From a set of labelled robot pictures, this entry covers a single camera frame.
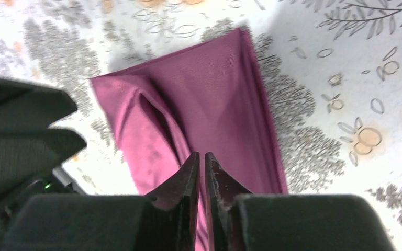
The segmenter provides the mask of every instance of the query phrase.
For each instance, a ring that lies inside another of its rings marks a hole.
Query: folded cloth
[[[287,193],[274,124],[246,31],[236,29],[91,81],[140,194],[166,181],[192,151],[201,156],[213,152],[252,192]],[[201,180],[196,250],[207,250]]]

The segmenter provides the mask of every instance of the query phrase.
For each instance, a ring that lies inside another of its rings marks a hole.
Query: folded towel
[[[252,192],[287,193],[266,93],[246,31],[236,29],[91,81],[140,194],[172,176],[191,151],[201,156],[213,152]],[[208,249],[204,200],[202,182],[196,250]]]

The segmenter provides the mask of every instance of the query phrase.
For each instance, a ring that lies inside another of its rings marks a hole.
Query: floral tablecloth
[[[88,78],[252,31],[291,193],[352,193],[402,250],[402,0],[0,0],[0,77],[65,89],[90,194],[134,194]]]

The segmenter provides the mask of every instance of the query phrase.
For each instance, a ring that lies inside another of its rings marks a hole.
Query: purple napkin
[[[252,192],[287,193],[266,93],[246,31],[236,29],[95,77],[92,84],[141,194],[172,176],[192,151],[201,156],[213,152]],[[207,250],[204,182],[199,199],[196,250]]]

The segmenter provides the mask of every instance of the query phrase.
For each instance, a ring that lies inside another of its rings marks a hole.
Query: patterned surface
[[[91,194],[137,193],[88,78],[252,30],[292,193],[354,193],[402,250],[402,0],[0,0],[0,76],[64,88]]]

